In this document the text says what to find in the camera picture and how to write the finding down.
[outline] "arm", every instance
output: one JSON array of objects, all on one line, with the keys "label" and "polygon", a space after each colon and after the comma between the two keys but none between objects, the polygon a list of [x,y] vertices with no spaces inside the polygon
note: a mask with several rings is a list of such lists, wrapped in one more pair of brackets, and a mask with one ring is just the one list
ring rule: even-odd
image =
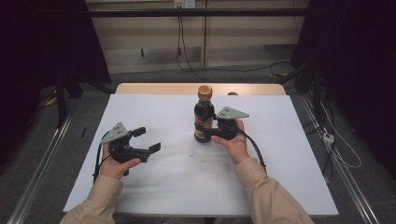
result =
[{"label": "arm", "polygon": [[[104,144],[102,158],[108,155],[108,144]],[[88,199],[70,210],[61,223],[114,223],[113,213],[123,187],[120,180],[125,171],[140,162],[139,159],[133,159],[118,163],[111,157],[106,158]]]},{"label": "arm", "polygon": [[[236,123],[244,130],[241,120]],[[313,223],[300,204],[277,181],[268,178],[256,159],[249,157],[244,135],[239,133],[230,141],[212,136],[212,140],[227,149],[236,165],[235,172],[247,192],[254,223]]]}]

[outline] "long-sleeved shirt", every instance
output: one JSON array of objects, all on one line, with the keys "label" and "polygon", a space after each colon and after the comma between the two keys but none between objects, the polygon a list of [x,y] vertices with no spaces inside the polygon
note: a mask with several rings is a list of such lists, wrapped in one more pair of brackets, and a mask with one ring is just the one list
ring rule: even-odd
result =
[{"label": "long-sleeved shirt", "polygon": [[[300,204],[274,179],[268,178],[256,159],[246,159],[235,167],[247,192],[254,223],[314,223]],[[113,213],[123,183],[99,175],[88,199],[68,212],[64,223],[114,223]]]}]

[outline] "white cable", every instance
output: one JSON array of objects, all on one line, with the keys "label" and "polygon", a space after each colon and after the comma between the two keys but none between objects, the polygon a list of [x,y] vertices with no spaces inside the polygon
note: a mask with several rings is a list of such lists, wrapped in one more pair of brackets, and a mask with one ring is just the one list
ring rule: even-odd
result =
[{"label": "white cable", "polygon": [[332,150],[332,147],[329,145],[329,143],[326,143],[329,146],[329,150],[334,154],[335,158],[337,158],[339,161],[341,161],[343,164],[345,164],[346,166],[349,166],[351,168],[359,168],[361,167],[361,158],[359,157],[358,153],[356,153],[356,151],[353,149],[353,147],[341,136],[340,133],[337,132],[337,130],[334,128],[334,126],[332,125],[332,121],[329,118],[329,114],[326,111],[326,108],[324,107],[323,103],[320,102],[321,106],[323,107],[324,113],[326,114],[327,120],[329,121],[330,125],[332,126],[332,128],[334,129],[335,133],[346,143],[347,146],[349,146],[349,148],[352,150],[352,152],[356,155],[356,157],[359,160],[359,165],[351,165],[349,163],[347,163],[346,161],[344,161],[341,156],[339,155],[339,153],[335,153]]}]

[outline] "dark bottle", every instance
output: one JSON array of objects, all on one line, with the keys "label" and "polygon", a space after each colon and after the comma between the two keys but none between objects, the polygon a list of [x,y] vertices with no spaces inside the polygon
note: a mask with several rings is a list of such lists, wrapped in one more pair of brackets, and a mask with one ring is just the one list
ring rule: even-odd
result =
[{"label": "dark bottle", "polygon": [[[210,86],[200,86],[198,88],[199,101],[194,108],[195,122],[200,125],[204,125],[205,128],[212,128],[213,116],[215,115],[215,107],[210,101],[212,98],[212,92],[213,90]],[[204,134],[198,130],[195,130],[194,137],[201,143],[210,141],[210,138],[205,137]]]}]

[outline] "white paper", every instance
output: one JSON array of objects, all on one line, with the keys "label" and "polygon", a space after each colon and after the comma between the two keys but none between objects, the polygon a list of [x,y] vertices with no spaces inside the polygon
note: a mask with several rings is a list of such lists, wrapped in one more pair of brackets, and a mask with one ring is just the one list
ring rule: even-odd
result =
[{"label": "white paper", "polygon": [[[76,185],[64,211],[86,200],[92,187],[97,148],[118,122],[127,130],[146,127],[132,138],[133,147],[161,142],[147,163],[130,170],[116,212],[142,216],[249,216],[247,195],[226,150],[194,137],[195,95],[111,95]],[[250,115],[246,133],[256,142],[276,179],[308,215],[337,215],[318,163],[289,96],[213,96],[218,113],[224,106]],[[256,157],[248,143],[249,155]]]}]

